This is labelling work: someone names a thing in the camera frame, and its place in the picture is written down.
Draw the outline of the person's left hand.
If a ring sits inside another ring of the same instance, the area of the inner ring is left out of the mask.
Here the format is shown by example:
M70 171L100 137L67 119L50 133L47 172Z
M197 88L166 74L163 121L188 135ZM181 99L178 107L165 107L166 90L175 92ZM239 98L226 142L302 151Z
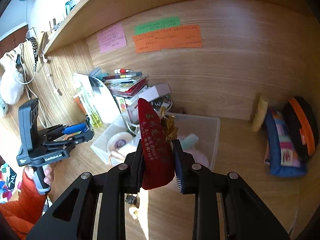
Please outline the person's left hand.
M54 169L50 165L45 165L44 167L45 167L45 169L44 169L44 175L45 175L44 182L48 185L51 185L52 182L54 181ZM31 166L26 165L24 167L24 172L30 180L34 179L35 171Z

